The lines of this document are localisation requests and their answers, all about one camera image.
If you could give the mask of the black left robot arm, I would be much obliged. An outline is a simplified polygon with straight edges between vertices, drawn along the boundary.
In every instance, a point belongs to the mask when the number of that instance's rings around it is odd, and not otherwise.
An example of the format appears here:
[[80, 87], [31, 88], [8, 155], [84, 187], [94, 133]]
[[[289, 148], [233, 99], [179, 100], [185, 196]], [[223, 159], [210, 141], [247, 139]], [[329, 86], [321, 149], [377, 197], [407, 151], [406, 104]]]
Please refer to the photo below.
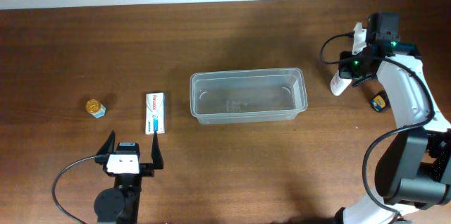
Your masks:
[[158, 133], [153, 134], [151, 163], [140, 162], [140, 146], [135, 142], [115, 143], [111, 132], [97, 152], [95, 163], [114, 178], [111, 188], [100, 192], [94, 200], [98, 223], [136, 223], [142, 191], [142, 179], [154, 177], [155, 170], [164, 167], [159, 148]]

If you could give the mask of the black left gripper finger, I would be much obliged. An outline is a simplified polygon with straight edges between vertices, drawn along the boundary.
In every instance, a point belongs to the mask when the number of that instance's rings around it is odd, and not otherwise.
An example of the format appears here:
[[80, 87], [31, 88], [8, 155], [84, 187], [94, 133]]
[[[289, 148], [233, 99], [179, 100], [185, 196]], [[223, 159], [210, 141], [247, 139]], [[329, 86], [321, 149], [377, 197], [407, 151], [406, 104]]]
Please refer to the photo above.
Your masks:
[[115, 131], [112, 130], [106, 141], [99, 148], [97, 156], [105, 156], [108, 154], [112, 154], [114, 151], [115, 138], [116, 138]]
[[153, 134], [151, 158], [153, 161], [154, 170], [163, 170], [164, 162], [163, 162], [163, 156], [161, 154], [161, 150], [159, 147], [157, 131], [154, 131], [154, 134]]

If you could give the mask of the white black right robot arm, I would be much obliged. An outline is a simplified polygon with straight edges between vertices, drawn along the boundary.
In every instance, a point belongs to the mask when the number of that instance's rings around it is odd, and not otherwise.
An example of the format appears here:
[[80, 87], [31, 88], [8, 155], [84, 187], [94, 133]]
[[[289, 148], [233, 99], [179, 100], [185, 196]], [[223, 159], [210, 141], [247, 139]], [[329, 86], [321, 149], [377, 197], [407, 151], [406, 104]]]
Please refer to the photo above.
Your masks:
[[450, 203], [450, 122], [428, 88], [416, 45], [400, 41], [399, 20], [396, 13], [373, 13], [366, 27], [357, 23], [346, 34], [352, 50], [335, 62], [331, 92], [379, 81], [383, 91], [371, 100], [372, 109], [391, 108], [396, 128], [366, 150], [366, 194], [341, 208], [334, 223], [405, 223], [409, 213]]

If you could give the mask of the white Panadol box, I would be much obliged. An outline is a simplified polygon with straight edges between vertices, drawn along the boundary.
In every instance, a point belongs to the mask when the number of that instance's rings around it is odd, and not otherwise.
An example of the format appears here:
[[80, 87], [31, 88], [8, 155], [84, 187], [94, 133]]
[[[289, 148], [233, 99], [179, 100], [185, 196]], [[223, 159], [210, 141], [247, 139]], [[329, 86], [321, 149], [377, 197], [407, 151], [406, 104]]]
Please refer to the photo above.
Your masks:
[[165, 94], [163, 92], [146, 94], [145, 133], [164, 134], [165, 122]]

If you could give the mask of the white squeeze bottle clear cap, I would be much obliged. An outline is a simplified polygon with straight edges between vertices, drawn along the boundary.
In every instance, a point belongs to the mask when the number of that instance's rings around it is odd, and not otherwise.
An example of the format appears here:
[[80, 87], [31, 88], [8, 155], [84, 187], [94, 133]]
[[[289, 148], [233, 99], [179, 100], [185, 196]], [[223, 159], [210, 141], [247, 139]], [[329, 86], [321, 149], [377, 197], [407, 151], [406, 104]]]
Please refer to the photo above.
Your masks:
[[340, 96], [351, 83], [352, 79], [341, 78], [338, 70], [330, 82], [330, 90], [335, 96]]

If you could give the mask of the clear plastic container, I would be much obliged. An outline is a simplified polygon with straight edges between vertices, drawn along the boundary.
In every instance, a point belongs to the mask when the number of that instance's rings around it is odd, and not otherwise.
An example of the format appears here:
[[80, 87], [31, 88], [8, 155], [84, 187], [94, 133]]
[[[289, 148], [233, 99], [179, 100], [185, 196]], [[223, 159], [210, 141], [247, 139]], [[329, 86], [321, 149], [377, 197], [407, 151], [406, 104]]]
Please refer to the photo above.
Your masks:
[[299, 68], [195, 73], [190, 110], [203, 125], [292, 120], [308, 107]]

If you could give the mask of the small jar gold lid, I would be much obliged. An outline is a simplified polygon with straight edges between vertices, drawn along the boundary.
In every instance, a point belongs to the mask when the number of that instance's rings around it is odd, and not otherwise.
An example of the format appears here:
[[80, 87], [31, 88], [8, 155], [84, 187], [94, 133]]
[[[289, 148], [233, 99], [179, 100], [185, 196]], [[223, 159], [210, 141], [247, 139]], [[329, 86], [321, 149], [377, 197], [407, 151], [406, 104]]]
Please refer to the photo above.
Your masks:
[[90, 99], [85, 105], [86, 111], [90, 113], [95, 118], [100, 118], [105, 115], [105, 106], [96, 99]]

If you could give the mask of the dark syrup bottle white cap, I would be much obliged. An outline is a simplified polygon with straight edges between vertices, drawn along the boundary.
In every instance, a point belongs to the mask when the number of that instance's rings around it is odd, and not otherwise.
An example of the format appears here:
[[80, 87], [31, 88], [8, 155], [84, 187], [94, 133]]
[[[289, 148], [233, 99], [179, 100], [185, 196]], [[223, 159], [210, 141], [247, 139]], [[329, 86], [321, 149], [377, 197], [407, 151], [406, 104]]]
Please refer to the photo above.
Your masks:
[[381, 113], [389, 109], [390, 101], [386, 91], [382, 90], [378, 92], [375, 96], [373, 96], [373, 98], [370, 101], [370, 105], [372, 109], [377, 113]]

